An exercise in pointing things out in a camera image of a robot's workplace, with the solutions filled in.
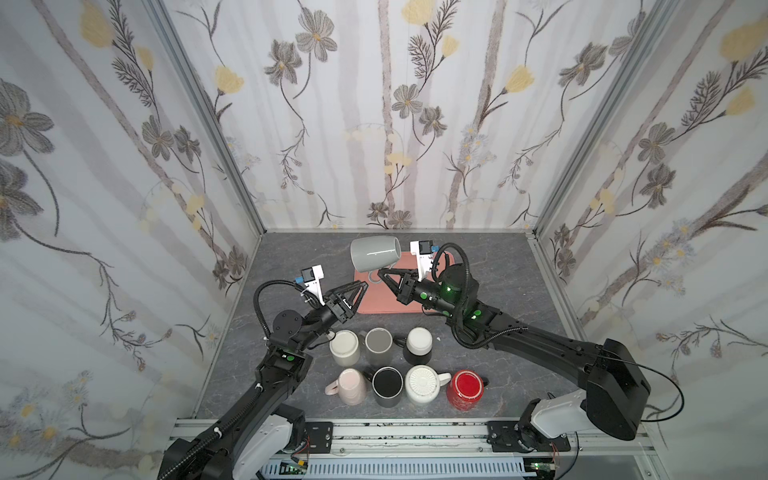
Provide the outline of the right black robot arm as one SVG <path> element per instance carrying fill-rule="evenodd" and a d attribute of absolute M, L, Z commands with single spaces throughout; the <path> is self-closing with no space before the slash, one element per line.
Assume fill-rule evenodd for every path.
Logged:
<path fill-rule="evenodd" d="M 651 369 L 636 362 L 624 344 L 557 335 L 479 300 L 480 284 L 466 252 L 455 243 L 431 248 L 417 258 L 428 260 L 429 268 L 377 272 L 398 302 L 417 302 L 444 318 L 456 342 L 467 349 L 511 353 L 575 385 L 570 394 L 529 402 L 517 424 L 527 449 L 538 441 L 588 430 L 630 441 L 641 424 L 666 421 L 661 413 L 646 411 L 651 385 L 645 375 Z"/>

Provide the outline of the black and white mug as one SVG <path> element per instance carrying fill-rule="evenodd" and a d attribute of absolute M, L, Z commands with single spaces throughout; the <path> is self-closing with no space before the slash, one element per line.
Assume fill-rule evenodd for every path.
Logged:
<path fill-rule="evenodd" d="M 407 335 L 395 336 L 393 341 L 410 365 L 427 365 L 432 358 L 433 336 L 426 328 L 413 328 Z"/>

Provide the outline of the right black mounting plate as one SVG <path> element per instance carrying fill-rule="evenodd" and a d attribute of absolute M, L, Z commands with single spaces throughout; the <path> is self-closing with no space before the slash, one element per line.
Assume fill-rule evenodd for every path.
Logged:
<path fill-rule="evenodd" d="M 517 420 L 489 421 L 486 426 L 486 441 L 494 453 L 555 453 L 572 450 L 566 436 L 547 438 L 528 424 L 520 426 Z"/>

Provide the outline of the pale pink mug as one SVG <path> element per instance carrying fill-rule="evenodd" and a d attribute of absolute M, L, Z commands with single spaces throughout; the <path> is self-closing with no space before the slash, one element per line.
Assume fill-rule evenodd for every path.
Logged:
<path fill-rule="evenodd" d="M 338 396 L 345 405 L 356 406 L 365 400 L 366 379 L 357 369 L 347 368 L 325 387 L 324 393 L 327 396 Z"/>

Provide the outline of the pink plastic tray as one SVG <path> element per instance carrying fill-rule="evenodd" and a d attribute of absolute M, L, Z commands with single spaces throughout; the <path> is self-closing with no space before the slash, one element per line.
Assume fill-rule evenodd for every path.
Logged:
<path fill-rule="evenodd" d="M 417 259 L 409 252 L 403 253 L 400 260 L 394 264 L 394 268 L 417 269 Z M 379 279 L 377 271 L 365 273 L 354 271 L 354 280 L 366 281 L 369 285 L 358 309 L 359 314 L 422 314 L 421 305 L 418 302 L 413 301 L 408 305 L 398 302 L 396 295 Z"/>

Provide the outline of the cream upside-down mug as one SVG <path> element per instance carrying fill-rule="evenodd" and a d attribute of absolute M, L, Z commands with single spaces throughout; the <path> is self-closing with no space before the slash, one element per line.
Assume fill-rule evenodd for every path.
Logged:
<path fill-rule="evenodd" d="M 334 362 L 341 367 L 353 367 L 360 360 L 360 337 L 351 330 L 337 331 L 329 348 Z"/>

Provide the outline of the black dark grey mug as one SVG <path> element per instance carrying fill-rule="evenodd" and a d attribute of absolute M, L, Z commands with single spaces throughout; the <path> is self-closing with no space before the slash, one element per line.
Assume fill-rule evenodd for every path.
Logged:
<path fill-rule="evenodd" d="M 374 400 L 383 408 L 393 408 L 401 400 L 404 390 L 404 378 L 399 370 L 384 366 L 375 371 L 363 372 L 364 378 L 371 384 Z"/>

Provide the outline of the red mug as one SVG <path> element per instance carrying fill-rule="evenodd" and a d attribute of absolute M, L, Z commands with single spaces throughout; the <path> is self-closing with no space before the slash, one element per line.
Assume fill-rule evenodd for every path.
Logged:
<path fill-rule="evenodd" d="M 488 380 L 471 370 L 460 370 L 451 379 L 446 396 L 459 411 L 472 410 L 482 399 Z"/>

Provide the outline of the black mounting plate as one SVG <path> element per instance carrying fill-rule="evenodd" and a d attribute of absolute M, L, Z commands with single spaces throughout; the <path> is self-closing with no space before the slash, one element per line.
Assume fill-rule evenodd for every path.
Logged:
<path fill-rule="evenodd" d="M 293 425 L 285 451 L 292 454 L 329 454 L 334 433 L 332 422 L 298 422 Z"/>
<path fill-rule="evenodd" d="M 486 426 L 486 441 L 494 453 L 555 453 L 572 450 L 566 436 L 547 438 L 528 424 L 520 426 L 517 420 L 489 421 Z"/>

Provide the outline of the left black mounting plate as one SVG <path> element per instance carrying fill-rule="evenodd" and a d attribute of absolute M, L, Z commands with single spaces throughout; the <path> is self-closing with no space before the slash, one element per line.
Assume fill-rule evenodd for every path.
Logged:
<path fill-rule="evenodd" d="M 285 451 L 292 454 L 329 454 L 334 433 L 332 422 L 298 422 L 293 425 Z"/>

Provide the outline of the white ribbed mug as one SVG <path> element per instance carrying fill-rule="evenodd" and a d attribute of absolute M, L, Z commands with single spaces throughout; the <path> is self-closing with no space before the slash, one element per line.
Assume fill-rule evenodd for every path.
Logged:
<path fill-rule="evenodd" d="M 409 400 L 417 405 L 434 401 L 440 389 L 451 381 L 450 373 L 437 373 L 428 365 L 413 366 L 406 374 L 404 386 Z"/>

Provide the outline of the grey upside-down mug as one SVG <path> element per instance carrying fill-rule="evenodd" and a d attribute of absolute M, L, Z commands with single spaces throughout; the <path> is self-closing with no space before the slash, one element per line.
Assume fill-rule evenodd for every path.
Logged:
<path fill-rule="evenodd" d="M 362 333 L 366 358 L 370 366 L 380 368 L 391 364 L 394 340 L 391 332 L 383 327 L 376 327 Z"/>

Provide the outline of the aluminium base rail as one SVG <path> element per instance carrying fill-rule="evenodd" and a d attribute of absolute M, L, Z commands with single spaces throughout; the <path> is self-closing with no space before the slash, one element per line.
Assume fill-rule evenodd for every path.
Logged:
<path fill-rule="evenodd" d="M 569 452 L 494 453 L 486 438 L 486 424 L 493 419 L 309 419 L 306 422 L 332 422 L 334 433 L 329 454 L 314 457 L 332 459 L 353 457 L 491 457 L 501 455 L 553 456 L 647 456 L 655 453 L 649 437 L 640 433 L 633 441 L 616 440 L 598 430 L 567 433 Z"/>

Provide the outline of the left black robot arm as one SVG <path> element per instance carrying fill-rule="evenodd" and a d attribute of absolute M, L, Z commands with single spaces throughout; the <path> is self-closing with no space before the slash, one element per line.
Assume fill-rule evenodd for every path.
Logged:
<path fill-rule="evenodd" d="M 272 286 L 288 286 L 305 298 L 311 310 L 278 313 L 269 327 L 260 307 L 260 294 Z M 358 312 L 368 283 L 355 280 L 314 294 L 298 283 L 270 280 L 257 287 L 253 305 L 266 337 L 266 353 L 255 380 L 237 402 L 192 440 L 175 440 L 164 452 L 159 479 L 261 479 L 261 469 L 273 455 L 309 447 L 305 414 L 285 401 L 307 377 L 313 357 L 311 344 L 337 323 Z"/>

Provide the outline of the light grey mug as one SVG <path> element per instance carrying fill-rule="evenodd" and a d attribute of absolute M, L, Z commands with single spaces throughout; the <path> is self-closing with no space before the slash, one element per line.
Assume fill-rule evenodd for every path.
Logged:
<path fill-rule="evenodd" d="M 393 267 L 401 255 L 401 245 L 395 236 L 379 235 L 353 240 L 350 244 L 350 257 L 354 279 L 380 284 L 378 271 Z"/>

